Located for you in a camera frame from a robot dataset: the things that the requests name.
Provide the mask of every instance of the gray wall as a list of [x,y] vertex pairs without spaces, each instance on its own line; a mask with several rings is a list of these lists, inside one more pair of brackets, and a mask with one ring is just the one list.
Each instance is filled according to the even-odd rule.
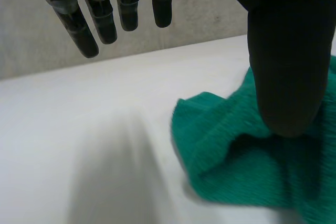
[[44,0],[0,0],[0,79],[245,34],[247,13],[236,0],[173,0],[173,22],[157,28],[151,0],[140,0],[139,27],[125,32],[114,7],[118,40],[103,45],[83,0],[84,16],[100,48],[84,58]]

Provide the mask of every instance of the microfiber cloth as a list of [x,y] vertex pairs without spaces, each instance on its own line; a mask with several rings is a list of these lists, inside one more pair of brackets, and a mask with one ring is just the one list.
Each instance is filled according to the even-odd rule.
[[303,136],[282,138],[265,126],[248,69],[228,99],[204,92],[179,100],[172,139],[201,198],[293,208],[308,224],[336,223],[336,57],[320,111]]

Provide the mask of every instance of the concrete wall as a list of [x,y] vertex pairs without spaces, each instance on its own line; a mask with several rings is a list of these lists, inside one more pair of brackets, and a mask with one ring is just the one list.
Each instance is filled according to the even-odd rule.
[[84,1],[79,0],[100,48],[96,58],[86,59],[44,0],[0,0],[0,79],[232,37],[247,31],[247,12],[236,0],[173,0],[173,22],[164,29],[155,25],[151,0],[140,0],[139,27],[133,32],[122,30],[116,0],[111,1],[118,40],[103,45]]

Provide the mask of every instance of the white table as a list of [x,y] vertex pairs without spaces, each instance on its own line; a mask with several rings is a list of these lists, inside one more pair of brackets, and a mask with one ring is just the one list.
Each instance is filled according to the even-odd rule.
[[299,223],[202,202],[171,147],[178,98],[226,97],[248,65],[240,36],[0,82],[0,223]]

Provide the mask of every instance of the green towel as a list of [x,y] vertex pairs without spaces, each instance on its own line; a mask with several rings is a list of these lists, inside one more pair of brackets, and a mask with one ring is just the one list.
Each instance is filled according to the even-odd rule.
[[190,183],[209,201],[294,208],[308,224],[336,223],[336,57],[306,134],[275,136],[257,109],[253,73],[228,99],[179,100],[172,136]]

